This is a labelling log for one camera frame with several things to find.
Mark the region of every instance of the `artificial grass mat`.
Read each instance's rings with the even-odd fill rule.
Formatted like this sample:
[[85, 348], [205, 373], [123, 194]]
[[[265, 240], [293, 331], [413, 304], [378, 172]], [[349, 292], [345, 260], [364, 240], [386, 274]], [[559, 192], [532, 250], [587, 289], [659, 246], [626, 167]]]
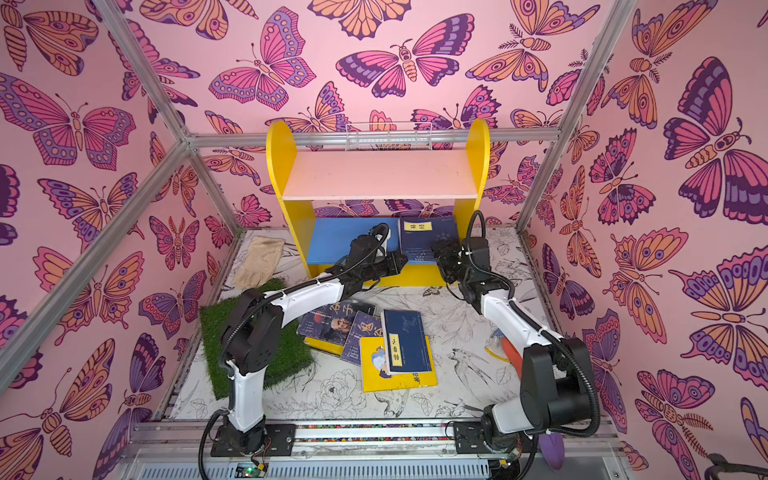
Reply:
[[[284, 287], [282, 281], [273, 278], [260, 286], [258, 290], [260, 292], [268, 292], [270, 290], [280, 290]], [[227, 324], [227, 320], [230, 317], [230, 312], [237, 305], [239, 299], [239, 297], [227, 299], [200, 309], [205, 360], [207, 361], [208, 375], [214, 387], [216, 400], [227, 397], [230, 394], [230, 380], [227, 378], [227, 372], [219, 367], [218, 364], [219, 352], [221, 351], [219, 338], [221, 337], [224, 325]], [[312, 365], [313, 359], [310, 348], [304, 343], [304, 337], [296, 333], [298, 325], [299, 320], [295, 319], [283, 328], [277, 353], [264, 374], [264, 388], [296, 375], [301, 370]]]

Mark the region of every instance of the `bookshelf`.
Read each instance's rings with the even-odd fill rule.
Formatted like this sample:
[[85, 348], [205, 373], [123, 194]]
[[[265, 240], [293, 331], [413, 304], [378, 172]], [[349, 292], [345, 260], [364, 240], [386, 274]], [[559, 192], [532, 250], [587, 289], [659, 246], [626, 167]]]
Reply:
[[[476, 120], [464, 150], [299, 153], [288, 125], [281, 121], [271, 124], [266, 134], [266, 164], [310, 278], [330, 266], [307, 263], [315, 229], [333, 228], [332, 221], [316, 222], [312, 200], [453, 199], [458, 234], [464, 237], [485, 189], [490, 139], [488, 124]], [[443, 284], [435, 264], [409, 263], [399, 275], [383, 278], [379, 285]]]

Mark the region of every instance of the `yellow label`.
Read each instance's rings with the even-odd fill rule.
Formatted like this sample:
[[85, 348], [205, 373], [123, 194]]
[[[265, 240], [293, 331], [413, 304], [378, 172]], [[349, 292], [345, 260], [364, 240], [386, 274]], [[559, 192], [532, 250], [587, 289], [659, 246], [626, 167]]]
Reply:
[[427, 232], [432, 229], [432, 222], [403, 222], [406, 232]]
[[389, 335], [389, 352], [392, 354], [392, 366], [402, 366], [402, 355], [400, 354], [400, 337], [397, 333]]

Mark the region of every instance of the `pink wall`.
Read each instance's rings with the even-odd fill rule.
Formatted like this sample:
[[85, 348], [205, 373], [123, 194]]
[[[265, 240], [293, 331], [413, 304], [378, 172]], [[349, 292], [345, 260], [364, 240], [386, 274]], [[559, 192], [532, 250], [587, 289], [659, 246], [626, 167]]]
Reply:
[[[310, 0], [288, 0], [268, 5], [254, 3], [253, 11], [248, 4], [242, 2], [238, 4], [242, 5], [241, 12], [226, 5], [223, 11], [227, 28], [207, 31], [198, 25], [198, 21], [188, 26], [180, 25], [172, 8], [153, 11], [142, 7], [144, 4], [137, 0], [127, 4], [131, 10], [125, 12], [126, 17], [136, 22], [134, 25], [141, 26], [136, 30], [140, 32], [137, 34], [149, 38], [162, 56], [182, 66], [174, 69], [172, 77], [165, 70], [158, 71], [175, 82], [172, 88], [180, 93], [173, 93], [172, 98], [186, 118], [187, 126], [199, 134], [265, 132], [266, 124], [276, 118], [288, 121], [294, 131], [344, 131], [344, 126], [349, 122], [368, 122], [372, 118], [379, 122], [377, 128], [384, 128], [388, 122], [385, 118], [411, 121], [417, 117], [421, 121], [432, 121], [434, 128], [439, 129], [468, 126], [474, 117], [485, 118], [491, 127], [512, 127], [515, 124], [511, 113], [517, 109], [533, 112], [530, 115], [521, 113], [518, 126], [533, 126], [536, 122], [554, 120], [559, 118], [561, 110], [568, 104], [576, 72], [580, 70], [580, 65], [573, 62], [584, 60], [582, 50], [591, 48], [610, 8], [610, 2], [569, 2], [571, 15], [584, 13], [584, 21], [574, 20], [580, 23], [578, 27], [565, 28], [560, 33], [557, 29], [549, 31], [542, 28], [538, 32], [545, 33], [536, 35], [540, 41], [533, 45], [534, 50], [525, 50], [522, 46], [512, 47], [509, 43], [530, 38], [531, 35], [522, 30], [522, 20], [515, 16], [508, 2], [491, 2], [475, 7], [459, 0], [421, 1], [414, 5], [410, 0], [400, 0], [389, 13], [390, 20], [380, 22], [375, 33], [369, 36], [366, 36], [364, 30], [355, 34], [356, 30], [351, 26], [348, 29], [354, 35], [346, 34], [342, 31], [339, 19], [327, 18], [330, 14], [323, 10], [319, 12], [322, 15], [316, 15], [312, 7], [322, 2]], [[287, 8], [287, 12], [281, 14], [279, 8]], [[303, 80], [290, 79], [283, 87], [267, 76], [260, 78], [253, 63], [255, 54], [258, 62], [265, 61], [272, 65], [271, 71], [277, 72], [272, 73], [272, 78], [280, 80], [278, 75], [285, 75], [280, 70], [281, 65], [286, 65], [286, 61], [281, 61], [282, 54], [270, 53], [279, 51], [276, 44], [272, 43], [274, 38], [265, 41], [262, 48], [263, 33], [266, 32], [270, 38], [269, 28], [273, 25], [270, 19], [275, 13], [285, 15], [284, 19], [296, 27], [299, 37], [303, 39], [302, 51], [297, 55], [303, 59], [303, 63], [295, 61], [304, 75]], [[450, 53], [444, 51], [444, 55], [434, 55], [447, 58], [445, 67], [453, 72], [433, 81], [434, 86], [427, 83], [423, 71], [418, 71], [415, 81], [405, 76], [402, 82], [393, 81], [394, 86], [390, 90], [398, 93], [376, 97], [373, 93], [375, 82], [364, 88], [349, 79], [349, 76], [354, 78], [353, 75], [345, 76], [341, 73], [349, 73], [349, 68], [338, 70], [337, 62], [356, 52], [387, 51], [396, 55], [399, 50], [390, 48], [390, 45], [401, 45], [408, 38], [412, 40], [406, 43], [406, 47], [414, 49], [416, 57], [429, 56], [424, 55], [422, 49], [417, 49], [415, 44], [422, 34], [452, 16], [456, 17], [456, 28], [464, 35], [465, 45], [449, 49]], [[511, 23], [522, 38], [515, 37], [516, 33], [510, 30]], [[536, 31], [533, 27], [529, 29], [530, 33]], [[551, 47], [545, 49], [543, 41], [551, 44]], [[502, 44], [506, 44], [507, 48], [500, 49]], [[498, 76], [491, 75], [490, 71], [482, 73], [487, 66], [484, 62], [496, 55], [507, 55], [505, 61], [508, 69], [505, 73]], [[541, 69], [541, 65], [544, 65], [546, 73], [534, 72], [527, 75], [523, 66], [515, 63], [517, 60], [537, 64], [540, 62], [537, 68]], [[390, 68], [399, 68], [387, 62], [398, 63], [396, 57], [388, 57], [384, 61], [386, 68], [382, 67], [382, 73]], [[542, 77], [541, 83], [534, 75]], [[380, 78], [386, 77], [387, 74], [380, 75]], [[267, 98], [262, 102], [255, 92], [260, 85], [259, 81], [266, 82], [263, 91], [270, 90], [267, 84], [282, 90], [276, 90], [274, 100]], [[291, 82], [301, 86], [294, 87]], [[398, 86], [400, 84], [405, 90], [402, 96], [399, 96], [402, 93], [402, 88]], [[315, 120], [309, 121], [305, 115]], [[487, 215], [502, 223], [513, 222], [510, 217], [519, 211], [525, 194], [525, 190], [514, 191], [516, 186], [513, 183], [518, 182], [518, 165], [524, 157], [533, 155], [537, 155], [535, 161], [540, 162], [546, 147], [547, 144], [539, 147], [538, 142], [534, 142], [526, 147], [510, 145], [504, 152], [503, 144], [497, 146], [495, 166], [500, 171], [488, 181], [488, 187], [503, 189], [492, 192], [493, 201], [491, 197], [483, 200], [482, 209]], [[202, 152], [205, 157], [215, 158], [212, 165], [220, 173], [214, 176], [228, 200], [238, 210], [242, 210], [242, 198], [253, 194], [258, 198], [260, 206], [273, 214], [268, 221], [259, 222], [259, 226], [283, 226], [277, 202], [261, 190], [269, 184], [263, 154], [258, 151], [231, 150], [235, 153], [212, 152], [208, 149]], [[240, 175], [230, 174], [230, 170]], [[254, 171], [259, 177], [258, 181], [253, 181]], [[527, 179], [532, 181], [533, 176], [529, 174]], [[376, 202], [375, 205], [379, 214], [392, 213], [383, 202]]]
[[[643, 51], [632, 42], [630, 20], [605, 75], [604, 105], [584, 116], [600, 141], [576, 164], [564, 156], [551, 192], [554, 225], [534, 216], [528, 229], [562, 331], [591, 344], [603, 406], [634, 464], [646, 468], [638, 478], [702, 478], [711, 465], [703, 454], [713, 452], [731, 462], [768, 462], [768, 141], [760, 134], [768, 101], [761, 93], [765, 65], [755, 62], [765, 58], [768, 29], [757, 26], [766, 13], [759, 3], [720, 2], [697, 25], [683, 23], [676, 43], [651, 41]], [[707, 10], [707, 2], [691, 4]], [[669, 18], [675, 4], [640, 0], [637, 7], [640, 23], [657, 18], [661, 26], [656, 15]], [[636, 73], [633, 58], [654, 65]], [[628, 106], [617, 106], [611, 87], [636, 83], [638, 91], [620, 97]], [[690, 123], [681, 127], [675, 118]], [[686, 168], [699, 149], [739, 131], [738, 119], [742, 136], [714, 144], [719, 160]], [[700, 138], [688, 133], [681, 140], [686, 131]], [[701, 192], [718, 198], [699, 213], [684, 194], [699, 192], [690, 178], [706, 174], [715, 181]], [[612, 220], [605, 201], [616, 192]], [[574, 264], [571, 241], [579, 252]], [[762, 450], [750, 433], [756, 445], [763, 436]]]
[[[93, 233], [89, 229], [103, 226], [128, 194], [141, 188], [154, 166], [151, 151], [156, 160], [163, 145], [169, 149], [173, 145], [161, 119], [150, 122], [146, 100], [121, 99], [123, 65], [106, 28], [83, 2], [67, 2], [65, 7], [60, 2], [13, 5], [2, 6], [6, 38], [9, 25], [21, 22], [24, 27], [12, 32], [17, 37], [24, 35], [27, 51], [25, 59], [18, 49], [13, 55], [5, 49], [0, 53], [0, 107], [5, 116], [0, 121], [5, 146], [0, 160], [0, 348], [12, 339], [63, 269], [87, 247], [84, 240]], [[69, 13], [45, 12], [58, 8]], [[46, 29], [47, 21], [53, 25], [51, 29]], [[43, 25], [45, 28], [39, 27], [43, 32], [35, 25]], [[66, 37], [51, 33], [67, 25], [74, 29], [68, 40], [75, 43], [62, 44]], [[61, 49], [57, 56], [51, 54], [60, 68], [45, 59], [33, 41], [36, 34], [42, 35], [36, 37], [41, 48]], [[47, 38], [51, 45], [40, 38]], [[84, 49], [67, 47], [77, 41]], [[21, 70], [15, 59], [22, 64]], [[70, 106], [79, 111], [79, 124], [69, 118]], [[41, 122], [25, 123], [30, 118]], [[82, 128], [83, 151], [78, 151], [70, 125]], [[112, 156], [96, 167], [88, 160], [89, 151], [102, 147]], [[211, 286], [207, 253], [214, 264], [220, 263], [228, 248], [213, 245], [204, 220], [215, 217], [216, 211], [201, 185], [194, 191], [191, 206], [196, 218], [187, 211], [180, 194], [174, 196], [173, 187], [163, 200], [150, 205], [137, 222], [137, 230], [124, 238], [94, 277], [90, 293], [79, 298], [81, 303], [73, 304], [62, 319], [69, 329], [55, 327], [0, 399], [0, 443], [5, 446], [0, 454], [0, 478], [15, 478], [19, 470], [23, 470], [19, 478], [103, 478], [114, 464], [97, 467], [100, 452], [119, 458], [121, 450], [108, 436], [127, 432], [129, 425], [122, 422], [131, 416], [145, 419], [158, 407], [178, 366], [180, 352], [175, 347], [181, 350], [184, 340], [190, 338], [194, 318], [167, 326], [174, 333], [168, 338], [161, 323], [153, 324], [149, 316], [141, 315], [142, 302], [150, 299], [149, 310], [156, 293], [169, 293], [174, 305], [176, 296], [171, 289], [183, 292], [196, 272], [203, 272], [200, 276], [205, 281], [199, 291], [187, 296], [207, 300]], [[108, 202], [108, 215], [101, 213], [101, 198]], [[176, 228], [184, 219], [185, 231], [190, 233], [192, 224], [199, 221], [196, 246], [187, 264], [174, 264], [169, 271], [157, 251], [150, 215], [166, 225], [172, 216]], [[73, 222], [84, 232], [82, 239]], [[142, 374], [131, 374], [132, 359], [144, 363], [137, 370]], [[82, 385], [82, 376], [89, 372], [93, 375], [91, 389]], [[99, 406], [88, 411], [92, 402]]]

